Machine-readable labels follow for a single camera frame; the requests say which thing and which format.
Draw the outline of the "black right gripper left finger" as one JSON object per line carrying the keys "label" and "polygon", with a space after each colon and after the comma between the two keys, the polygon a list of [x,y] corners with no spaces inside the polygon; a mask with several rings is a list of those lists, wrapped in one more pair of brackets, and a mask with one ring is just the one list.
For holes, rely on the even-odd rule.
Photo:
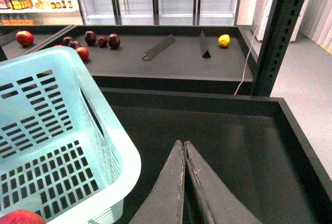
{"label": "black right gripper left finger", "polygon": [[146,200],[130,223],[182,223],[186,161],[177,140]]}

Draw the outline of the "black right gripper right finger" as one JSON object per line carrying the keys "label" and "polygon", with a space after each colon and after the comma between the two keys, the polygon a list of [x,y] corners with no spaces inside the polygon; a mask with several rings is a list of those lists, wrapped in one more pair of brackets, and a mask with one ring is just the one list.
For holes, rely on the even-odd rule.
{"label": "black right gripper right finger", "polygon": [[261,223],[228,189],[190,141],[184,143],[191,223]]}

